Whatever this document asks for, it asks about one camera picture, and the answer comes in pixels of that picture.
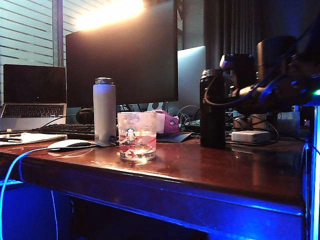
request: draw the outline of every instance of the wooden desk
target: wooden desk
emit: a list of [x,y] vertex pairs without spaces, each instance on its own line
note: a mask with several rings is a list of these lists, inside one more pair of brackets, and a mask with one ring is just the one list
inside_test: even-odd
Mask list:
[[[3,176],[17,155],[49,143],[0,148]],[[304,239],[303,144],[200,146],[157,143],[156,160],[124,162],[117,147],[31,153],[13,176],[70,196],[225,239]]]

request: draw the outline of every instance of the wall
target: wall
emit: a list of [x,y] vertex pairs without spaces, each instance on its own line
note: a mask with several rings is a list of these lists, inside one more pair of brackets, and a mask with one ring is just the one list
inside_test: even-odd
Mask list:
[[[319,0],[262,0],[261,40],[275,36],[299,37],[320,13]],[[298,50],[308,38],[305,37]]]

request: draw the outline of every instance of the power adapter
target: power adapter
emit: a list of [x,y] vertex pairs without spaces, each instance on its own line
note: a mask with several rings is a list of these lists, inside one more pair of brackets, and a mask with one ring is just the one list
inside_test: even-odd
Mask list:
[[241,143],[259,144],[270,141],[268,131],[234,131],[231,133],[231,140]]

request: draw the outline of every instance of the headphones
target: headphones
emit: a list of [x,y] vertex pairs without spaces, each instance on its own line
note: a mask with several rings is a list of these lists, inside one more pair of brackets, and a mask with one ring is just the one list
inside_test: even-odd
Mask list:
[[75,119],[79,124],[94,124],[94,109],[93,108],[83,108],[79,110]]

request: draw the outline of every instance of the paper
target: paper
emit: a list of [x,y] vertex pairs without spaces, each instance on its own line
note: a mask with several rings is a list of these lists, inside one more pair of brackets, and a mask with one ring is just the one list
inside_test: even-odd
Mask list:
[[67,139],[66,134],[43,134],[43,133],[29,133],[23,132],[21,136],[13,136],[10,139],[21,139],[21,142],[8,142],[0,141],[0,147],[20,145],[20,144],[30,144],[30,143],[40,143],[53,140],[64,140]]

